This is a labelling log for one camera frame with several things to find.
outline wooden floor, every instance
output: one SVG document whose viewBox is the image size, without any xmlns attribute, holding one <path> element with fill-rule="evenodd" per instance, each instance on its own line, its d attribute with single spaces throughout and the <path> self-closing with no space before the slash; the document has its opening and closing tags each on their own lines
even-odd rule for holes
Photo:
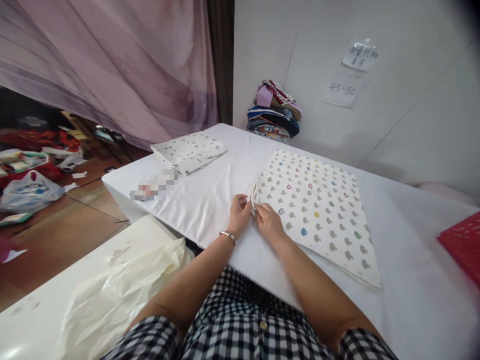
<svg viewBox="0 0 480 360">
<path fill-rule="evenodd" d="M 149 153 L 140 149 L 132 154 L 140 159 Z M 115 159 L 96 158 L 75 168 L 87 176 L 72 179 L 80 187 L 36 212 L 22 224 L 0 227 L 0 237 L 12 239 L 17 250 L 27 252 L 0 264 L 0 312 L 80 260 L 99 245 L 129 226 L 127 218 L 102 183 L 104 169 L 120 168 Z"/>
</svg>

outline bracelet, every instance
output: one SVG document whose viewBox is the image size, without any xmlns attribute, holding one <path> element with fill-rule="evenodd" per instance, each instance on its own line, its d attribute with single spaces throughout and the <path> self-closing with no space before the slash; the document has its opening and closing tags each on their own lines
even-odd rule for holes
<svg viewBox="0 0 480 360">
<path fill-rule="evenodd" d="M 225 231 L 219 231 L 218 234 L 219 234 L 219 235 L 222 235 L 222 234 L 227 235 L 230 239 L 232 239 L 232 241 L 233 241 L 233 246 L 235 246 L 235 242 L 236 242 L 235 236 L 233 236 L 232 234 L 230 234 L 230 233 L 228 233 L 228 232 L 225 232 Z"/>
</svg>

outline black and white checkered clothing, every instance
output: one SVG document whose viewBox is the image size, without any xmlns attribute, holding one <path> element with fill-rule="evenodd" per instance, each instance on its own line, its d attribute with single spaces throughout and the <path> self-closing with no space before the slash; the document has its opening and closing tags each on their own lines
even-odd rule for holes
<svg viewBox="0 0 480 360">
<path fill-rule="evenodd" d="M 227 266 L 180 344 L 163 316 L 140 321 L 102 358 L 113 359 L 334 359 L 304 314 L 266 293 L 249 299 L 252 283 Z M 360 328 L 340 342 L 340 359 L 396 359 L 388 346 Z"/>
</svg>

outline pile of fabric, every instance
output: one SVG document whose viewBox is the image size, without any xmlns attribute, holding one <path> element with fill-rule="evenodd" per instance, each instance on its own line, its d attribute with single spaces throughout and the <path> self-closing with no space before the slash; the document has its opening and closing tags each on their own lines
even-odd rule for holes
<svg viewBox="0 0 480 360">
<path fill-rule="evenodd" d="M 263 80 L 254 102 L 247 111 L 248 131 L 284 144 L 300 132 L 302 111 L 275 81 Z"/>
</svg>

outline pink curtain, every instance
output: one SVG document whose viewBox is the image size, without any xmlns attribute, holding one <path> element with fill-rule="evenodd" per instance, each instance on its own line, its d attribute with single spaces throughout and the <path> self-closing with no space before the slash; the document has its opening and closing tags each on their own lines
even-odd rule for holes
<svg viewBox="0 0 480 360">
<path fill-rule="evenodd" d="M 2 0 L 0 85 L 151 143 L 218 122 L 205 0 Z"/>
</svg>

